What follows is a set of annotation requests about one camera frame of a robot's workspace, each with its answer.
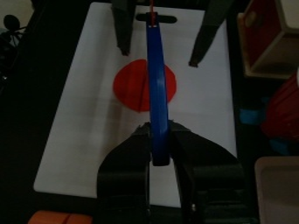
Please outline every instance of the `blue strap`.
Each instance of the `blue strap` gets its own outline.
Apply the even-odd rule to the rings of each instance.
[[[147,37],[147,71],[149,77],[149,102],[151,102],[151,131],[152,131],[152,159],[153,165],[169,164],[168,151],[168,108],[164,78],[164,51],[161,33],[155,13],[155,26],[151,14],[145,20]]]

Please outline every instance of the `orange block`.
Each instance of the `orange block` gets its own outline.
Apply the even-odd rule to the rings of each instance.
[[[85,214],[77,214],[73,213],[69,216],[67,224],[91,224],[92,223],[92,217]]]
[[[69,213],[39,211],[33,214],[28,224],[67,224]]]

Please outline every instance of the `red object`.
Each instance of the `red object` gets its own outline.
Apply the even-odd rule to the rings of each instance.
[[[252,12],[256,13],[258,22],[250,27],[244,26],[248,46],[247,54],[251,67],[282,31],[275,0],[251,1],[244,19]]]
[[[299,86],[294,74],[276,91],[267,107],[262,130],[268,137],[299,142]]]
[[[33,214],[28,224],[91,224],[92,217],[77,213],[59,213],[39,211]]]
[[[176,80],[172,70],[164,66],[167,101],[176,92]],[[149,110],[149,88],[147,76],[147,61],[139,59],[131,62],[116,74],[113,82],[116,98],[127,107],[137,112]]]

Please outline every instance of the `black tool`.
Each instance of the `black tool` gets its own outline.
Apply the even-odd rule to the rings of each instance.
[[[195,40],[189,66],[197,67],[201,59],[209,50],[217,29],[228,15],[230,7],[235,0],[209,0],[208,9],[204,12],[200,31]]]
[[[136,0],[112,0],[112,12],[116,29],[116,46],[123,55],[129,54]]]

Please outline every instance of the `red wire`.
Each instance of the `red wire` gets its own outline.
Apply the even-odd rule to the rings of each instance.
[[[152,18],[152,26],[155,26],[155,0],[151,0],[151,18]]]

